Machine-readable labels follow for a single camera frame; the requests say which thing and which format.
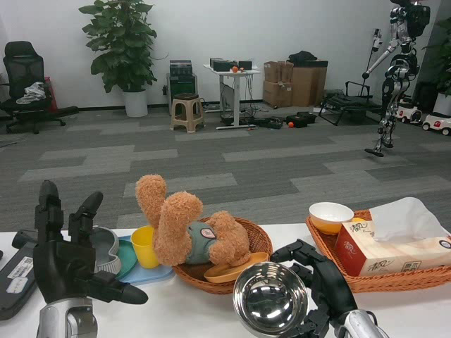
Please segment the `white bowl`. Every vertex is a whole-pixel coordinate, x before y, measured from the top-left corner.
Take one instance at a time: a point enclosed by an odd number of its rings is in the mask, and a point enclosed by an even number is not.
[[[324,234],[337,234],[345,222],[350,222],[354,211],[338,203],[321,202],[310,206],[310,218],[315,227]]]

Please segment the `humanoid robot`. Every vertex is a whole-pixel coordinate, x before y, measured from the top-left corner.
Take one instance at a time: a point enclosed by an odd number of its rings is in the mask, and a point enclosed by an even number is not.
[[[385,117],[379,123],[378,141],[372,149],[365,149],[367,153],[383,157],[382,146],[393,148],[393,130],[396,126],[396,113],[402,95],[409,89],[412,81],[419,72],[416,58],[415,40],[423,34],[424,28],[431,19],[431,9],[422,6],[418,1],[414,4],[410,0],[390,0],[399,7],[390,12],[391,41],[387,50],[362,75],[368,79],[369,75],[401,46],[401,53],[394,56],[390,67],[385,73],[382,87],[382,112]]]

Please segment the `white planter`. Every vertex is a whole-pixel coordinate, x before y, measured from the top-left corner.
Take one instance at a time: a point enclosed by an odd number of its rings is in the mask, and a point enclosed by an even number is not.
[[[439,94],[435,102],[434,112],[451,116],[451,95]]]
[[[129,118],[142,118],[148,114],[146,90],[141,92],[123,92],[125,111]]]

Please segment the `white table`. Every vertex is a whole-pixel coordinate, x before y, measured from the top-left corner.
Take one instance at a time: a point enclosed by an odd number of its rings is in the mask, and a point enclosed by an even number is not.
[[[208,111],[210,113],[219,112],[223,110],[222,107],[222,87],[224,85],[224,76],[233,77],[235,81],[233,81],[233,124],[225,127],[216,127],[216,130],[224,130],[224,129],[237,129],[237,128],[248,128],[255,127],[255,125],[240,125],[240,79],[241,77],[260,74],[258,68],[252,68],[251,70],[245,70],[244,72],[234,73],[229,70],[228,72],[216,72],[210,65],[204,65],[205,68],[211,70],[213,73],[219,75],[219,110],[217,111]]]
[[[275,250],[297,238],[313,244],[305,224],[264,225],[263,228]],[[119,236],[132,232],[116,230]],[[0,268],[16,252],[11,246],[14,235],[14,232],[0,233],[0,249],[5,254]],[[177,276],[140,288],[149,295],[148,302],[141,306],[94,300],[98,338],[252,337],[240,324],[231,295],[207,294],[186,285]],[[355,298],[359,307],[376,314],[379,325],[391,338],[450,336],[451,283],[413,292],[355,294]],[[42,307],[44,299],[37,290],[14,318],[0,322],[0,337],[36,337]],[[331,328],[327,338],[332,337]]]

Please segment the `yellow cup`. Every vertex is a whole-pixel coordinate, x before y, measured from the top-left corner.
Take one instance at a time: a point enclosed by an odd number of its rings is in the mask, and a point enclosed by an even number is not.
[[[158,260],[154,253],[152,240],[154,238],[154,228],[150,225],[141,227],[132,233],[132,244],[138,262],[145,269],[152,269],[158,266]]]

